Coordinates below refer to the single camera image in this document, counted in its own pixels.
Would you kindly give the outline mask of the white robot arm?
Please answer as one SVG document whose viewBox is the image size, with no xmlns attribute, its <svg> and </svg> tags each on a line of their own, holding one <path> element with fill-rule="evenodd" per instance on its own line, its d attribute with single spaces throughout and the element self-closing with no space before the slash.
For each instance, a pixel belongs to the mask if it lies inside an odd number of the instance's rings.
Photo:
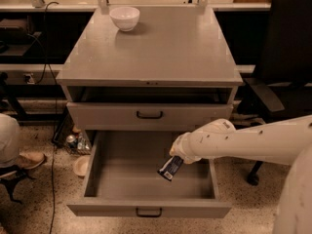
<svg viewBox="0 0 312 234">
<path fill-rule="evenodd" d="M 170 154 L 186 164 L 238 157 L 289 165 L 273 234 L 312 234 L 311 115 L 241 130 L 218 119 L 179 136 Z"/>
</svg>

